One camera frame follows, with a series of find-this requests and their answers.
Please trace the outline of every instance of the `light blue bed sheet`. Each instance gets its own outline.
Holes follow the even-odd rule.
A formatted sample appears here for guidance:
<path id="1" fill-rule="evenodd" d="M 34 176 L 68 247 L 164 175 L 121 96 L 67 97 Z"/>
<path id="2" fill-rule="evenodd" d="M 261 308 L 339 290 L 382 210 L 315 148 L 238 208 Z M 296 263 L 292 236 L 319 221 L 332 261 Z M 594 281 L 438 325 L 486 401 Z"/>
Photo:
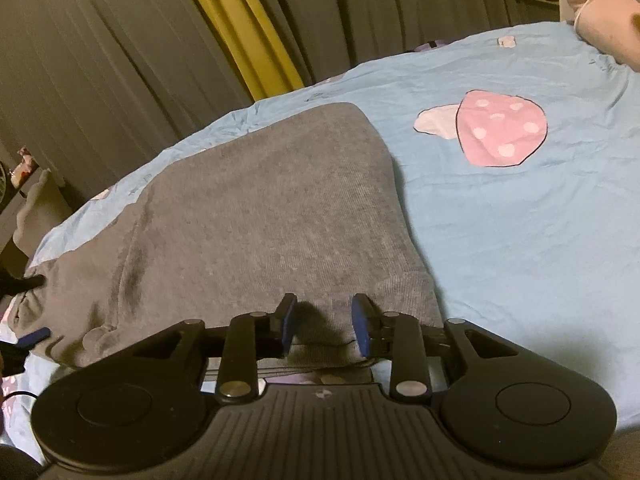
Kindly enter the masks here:
<path id="1" fill-rule="evenodd" d="M 515 48 L 497 38 L 513 34 Z M 417 133 L 420 111 L 471 89 L 517 94 L 548 119 L 522 165 L 478 168 Z M 43 240 L 34 263 L 98 234 L 168 164 L 302 110 L 351 102 L 395 162 L 414 243 L 446 317 L 464 317 L 593 378 L 619 428 L 640 426 L 640 74 L 537 23 L 365 63 L 338 81 L 263 100 L 162 152 Z"/>

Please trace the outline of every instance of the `black cable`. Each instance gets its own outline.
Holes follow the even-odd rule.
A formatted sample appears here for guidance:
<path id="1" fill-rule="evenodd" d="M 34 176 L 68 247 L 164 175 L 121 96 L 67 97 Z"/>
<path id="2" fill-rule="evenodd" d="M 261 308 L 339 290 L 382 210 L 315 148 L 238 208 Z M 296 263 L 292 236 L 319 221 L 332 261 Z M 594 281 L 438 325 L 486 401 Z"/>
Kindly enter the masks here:
<path id="1" fill-rule="evenodd" d="M 38 396 L 36 394 L 32 394 L 31 392 L 23 392 L 21 390 L 18 390 L 17 392 L 11 392 L 10 394 L 8 394 L 4 400 L 2 402 L 5 402 L 6 400 L 11 399 L 11 397 L 17 397 L 18 395 L 27 395 L 30 397 L 33 397 L 34 399 L 37 399 Z"/>

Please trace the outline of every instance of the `polka dot mushroom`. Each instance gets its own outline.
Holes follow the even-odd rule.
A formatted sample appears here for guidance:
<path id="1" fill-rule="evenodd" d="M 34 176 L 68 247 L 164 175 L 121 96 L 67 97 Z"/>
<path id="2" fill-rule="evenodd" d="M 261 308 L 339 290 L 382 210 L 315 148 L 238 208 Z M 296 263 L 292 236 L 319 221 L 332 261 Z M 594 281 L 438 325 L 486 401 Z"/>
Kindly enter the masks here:
<path id="1" fill-rule="evenodd" d="M 522 97 L 468 92 L 456 119 L 460 146 L 475 166 L 516 166 L 545 140 L 542 108 Z"/>

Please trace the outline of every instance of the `metal screw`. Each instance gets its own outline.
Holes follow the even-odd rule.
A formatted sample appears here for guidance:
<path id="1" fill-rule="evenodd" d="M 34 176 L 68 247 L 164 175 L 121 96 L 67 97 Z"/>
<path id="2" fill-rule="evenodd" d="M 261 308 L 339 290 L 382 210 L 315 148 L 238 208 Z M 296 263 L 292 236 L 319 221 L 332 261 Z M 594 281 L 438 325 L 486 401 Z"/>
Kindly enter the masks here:
<path id="1" fill-rule="evenodd" d="M 403 397 L 420 397 L 427 392 L 427 386 L 420 381 L 402 381 L 396 384 L 396 392 Z"/>
<path id="2" fill-rule="evenodd" d="M 251 386 L 244 381 L 227 381 L 220 386 L 220 393 L 225 397 L 244 397 L 251 393 Z"/>

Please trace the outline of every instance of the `mattress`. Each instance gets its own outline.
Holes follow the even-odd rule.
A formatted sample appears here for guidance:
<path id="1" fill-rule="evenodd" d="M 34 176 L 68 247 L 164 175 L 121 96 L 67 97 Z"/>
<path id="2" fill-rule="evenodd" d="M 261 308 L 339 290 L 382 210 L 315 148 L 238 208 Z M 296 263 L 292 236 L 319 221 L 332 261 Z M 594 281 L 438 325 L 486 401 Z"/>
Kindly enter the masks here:
<path id="1" fill-rule="evenodd" d="M 515 46 L 500 46 L 498 38 L 509 35 Z M 534 102 L 548 124 L 542 145 L 518 166 L 479 167 L 456 140 L 414 130 L 421 111 L 459 104 L 471 90 Z M 302 110 L 351 102 L 394 158 L 406 221 L 444 316 L 466 318 L 594 379 L 616 403 L 618 429 L 637 427 L 639 95 L 640 74 L 565 23 L 367 62 L 229 113 L 164 150 L 50 232 L 34 263 L 90 240 L 168 164 Z"/>

